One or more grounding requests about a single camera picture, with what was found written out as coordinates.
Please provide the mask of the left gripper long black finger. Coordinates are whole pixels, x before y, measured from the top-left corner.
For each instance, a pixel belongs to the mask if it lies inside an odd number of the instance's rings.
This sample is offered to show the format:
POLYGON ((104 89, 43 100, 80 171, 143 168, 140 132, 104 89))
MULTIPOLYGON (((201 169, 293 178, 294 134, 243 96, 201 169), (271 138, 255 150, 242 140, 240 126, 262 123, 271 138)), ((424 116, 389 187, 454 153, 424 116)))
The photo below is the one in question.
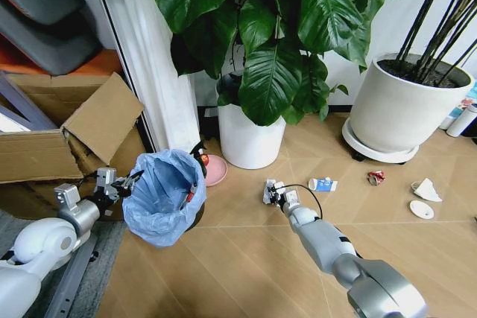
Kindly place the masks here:
POLYGON ((132 189, 137 181, 140 180, 143 175, 144 170, 137 171, 136 173, 129 174, 126 177, 121 177, 117 179, 117 185, 119 188, 123 189, 132 189))

